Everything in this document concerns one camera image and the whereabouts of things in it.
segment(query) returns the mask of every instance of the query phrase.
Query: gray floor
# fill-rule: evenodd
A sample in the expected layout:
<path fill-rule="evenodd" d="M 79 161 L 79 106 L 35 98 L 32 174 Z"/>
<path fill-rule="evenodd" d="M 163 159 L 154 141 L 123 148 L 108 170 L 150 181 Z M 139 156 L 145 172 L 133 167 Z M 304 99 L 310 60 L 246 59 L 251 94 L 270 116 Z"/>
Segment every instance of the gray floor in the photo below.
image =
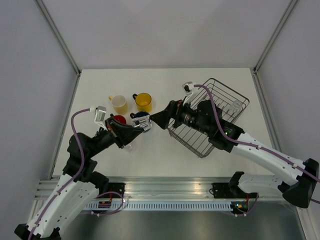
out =
<path fill-rule="evenodd" d="M 258 203 L 247 217 L 221 212 L 122 211 L 79 215 L 63 240 L 305 240 L 296 211 Z"/>

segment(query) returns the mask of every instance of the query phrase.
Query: yellow mug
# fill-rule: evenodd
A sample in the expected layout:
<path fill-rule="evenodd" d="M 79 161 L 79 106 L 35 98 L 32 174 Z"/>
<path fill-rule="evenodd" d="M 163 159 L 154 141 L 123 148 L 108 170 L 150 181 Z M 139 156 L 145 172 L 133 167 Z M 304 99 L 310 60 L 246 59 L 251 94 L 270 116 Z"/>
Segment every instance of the yellow mug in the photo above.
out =
<path fill-rule="evenodd" d="M 124 115 L 128 111 L 128 103 L 124 96 L 117 95 L 117 96 L 109 96 L 109 100 L 114 108 L 114 110 L 120 114 Z"/>
<path fill-rule="evenodd" d="M 152 98 L 148 93 L 133 94 L 133 99 L 135 100 L 136 108 L 139 112 L 145 111 L 150 113 L 152 110 Z"/>

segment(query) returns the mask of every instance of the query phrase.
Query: wall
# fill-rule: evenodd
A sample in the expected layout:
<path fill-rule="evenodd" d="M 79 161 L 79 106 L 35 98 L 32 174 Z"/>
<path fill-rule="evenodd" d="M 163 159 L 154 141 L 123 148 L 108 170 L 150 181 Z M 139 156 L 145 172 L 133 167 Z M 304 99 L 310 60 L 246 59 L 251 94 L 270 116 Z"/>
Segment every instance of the wall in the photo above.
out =
<path fill-rule="evenodd" d="M 76 75 L 32 0 L 0 7 L 0 233 L 18 239 L 48 174 Z"/>
<path fill-rule="evenodd" d="M 287 154 L 320 160 L 320 1 L 299 1 L 260 77 Z M 313 196 L 320 200 L 319 184 Z M 320 236 L 320 206 L 308 209 Z"/>
<path fill-rule="evenodd" d="M 82 69 L 253 67 L 290 0 L 44 0 Z"/>

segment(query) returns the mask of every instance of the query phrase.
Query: cream mug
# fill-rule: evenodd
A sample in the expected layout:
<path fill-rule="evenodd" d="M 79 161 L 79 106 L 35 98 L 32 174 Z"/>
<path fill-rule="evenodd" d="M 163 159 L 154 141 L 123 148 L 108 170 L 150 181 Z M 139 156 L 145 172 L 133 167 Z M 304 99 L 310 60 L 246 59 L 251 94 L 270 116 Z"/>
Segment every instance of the cream mug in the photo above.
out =
<path fill-rule="evenodd" d="M 114 110 L 120 114 L 124 115 L 128 111 L 128 103 L 124 96 L 117 95 L 117 96 L 109 96 L 109 100 L 114 108 Z"/>

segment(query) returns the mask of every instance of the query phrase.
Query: wire basket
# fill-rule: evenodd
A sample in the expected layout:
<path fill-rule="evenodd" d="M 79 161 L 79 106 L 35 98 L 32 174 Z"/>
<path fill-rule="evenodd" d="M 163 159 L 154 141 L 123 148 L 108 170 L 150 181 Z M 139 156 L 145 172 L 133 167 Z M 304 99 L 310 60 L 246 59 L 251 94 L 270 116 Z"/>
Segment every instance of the wire basket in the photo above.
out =
<path fill-rule="evenodd" d="M 222 118 L 229 123 L 234 123 L 249 105 L 250 101 L 247 97 L 241 95 L 237 91 L 214 78 L 208 79 L 203 85 L 211 91 L 214 103 L 217 107 L 222 109 Z M 197 96 L 191 102 L 191 108 L 197 109 L 198 104 L 204 100 L 209 100 L 209 96 L 206 90 L 201 88 Z M 233 112 L 229 114 L 231 112 L 230 106 L 237 100 L 242 104 L 240 110 L 238 113 Z M 209 143 L 207 135 L 184 124 L 177 128 L 174 128 L 173 125 L 174 120 L 172 120 L 168 126 L 170 136 L 182 143 L 199 158 L 205 158 L 215 148 L 211 143 Z"/>

